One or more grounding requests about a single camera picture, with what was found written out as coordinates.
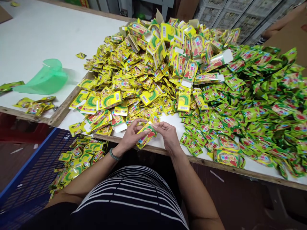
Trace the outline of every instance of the finger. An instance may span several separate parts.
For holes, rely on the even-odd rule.
[[[136,126],[135,129],[138,131],[140,131],[143,128],[143,126]]]
[[[137,140],[147,136],[148,134],[150,133],[149,130],[146,130],[146,131],[143,131],[143,132],[140,132],[139,134],[136,134],[135,137]]]
[[[138,118],[138,119],[135,119],[132,123],[131,123],[131,128],[132,129],[134,129],[134,127],[136,127],[137,126],[137,124],[139,123],[139,122],[147,122],[145,119],[142,119],[142,118]]]
[[[155,125],[158,126],[158,127],[163,127],[164,129],[168,129],[168,128],[172,127],[169,123],[166,123],[164,121],[155,123]]]
[[[161,135],[164,135],[164,133],[166,132],[166,130],[163,129],[163,127],[156,126],[156,124],[152,124],[152,127],[155,129],[155,131],[157,131]]]

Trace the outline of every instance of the blue basket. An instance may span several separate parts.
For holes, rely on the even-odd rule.
[[[55,168],[62,168],[62,152],[74,141],[69,131],[54,128],[14,179],[0,194],[0,228],[18,229],[39,213],[49,201],[49,185]]]

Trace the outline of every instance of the white table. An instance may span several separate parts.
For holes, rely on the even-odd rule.
[[[69,84],[54,94],[57,96],[55,105],[58,106],[64,103],[77,83],[87,73],[83,68],[85,60],[75,55],[83,52],[91,58],[96,53],[97,47],[103,44],[106,36],[117,33],[118,28],[129,21],[129,18],[59,2],[49,4],[36,0],[24,0],[17,8],[5,2],[0,2],[0,5],[13,16],[12,20],[0,24],[0,84],[21,80],[26,83],[41,69],[43,60],[57,58],[62,62],[64,68],[74,73],[70,76]],[[37,100],[42,95],[10,92],[0,96],[0,106],[16,109],[12,105],[23,97]],[[50,118],[52,113],[46,113],[44,116]],[[69,111],[59,128],[68,130],[69,125],[82,120],[83,115]],[[181,138],[184,126],[177,113],[173,116],[163,114],[161,121],[174,125],[177,128],[178,138]],[[112,136],[102,138],[119,142],[123,135],[124,131],[113,132]],[[287,181],[276,169],[262,166],[248,157],[245,157],[245,169],[237,169],[212,161],[206,154],[206,149],[203,149],[204,154],[196,158],[185,146],[181,147],[191,162],[307,190],[307,177],[294,179],[288,173],[289,180]],[[153,138],[145,149],[166,154],[160,134]]]

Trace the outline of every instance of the plastic scoop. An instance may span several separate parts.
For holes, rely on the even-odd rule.
[[[68,75],[63,71],[58,59],[46,59],[41,70],[25,85],[16,86],[13,91],[49,95],[58,92],[67,82]]]

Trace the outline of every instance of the cardboard box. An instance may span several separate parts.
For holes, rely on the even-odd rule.
[[[180,21],[188,22],[195,14],[199,0],[181,0],[177,11],[176,18]]]
[[[13,17],[5,10],[2,6],[0,6],[0,23],[11,20]]]
[[[296,63],[307,67],[307,10],[300,13],[277,34],[267,40],[264,43],[264,47],[267,46],[280,48],[280,54],[284,54],[296,47]],[[303,76],[307,77],[307,69],[303,71]]]

